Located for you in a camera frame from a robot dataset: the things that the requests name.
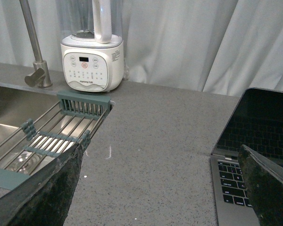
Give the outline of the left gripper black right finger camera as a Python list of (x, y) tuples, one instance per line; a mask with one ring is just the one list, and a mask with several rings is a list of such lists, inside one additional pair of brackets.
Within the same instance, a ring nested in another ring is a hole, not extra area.
[(238, 154), (247, 196), (261, 226), (283, 226), (283, 167), (246, 145)]

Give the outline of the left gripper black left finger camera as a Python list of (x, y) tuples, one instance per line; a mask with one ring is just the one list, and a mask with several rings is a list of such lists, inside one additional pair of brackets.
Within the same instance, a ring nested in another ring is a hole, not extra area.
[(72, 145), (0, 198), (0, 226), (61, 226), (79, 180), (83, 148)]

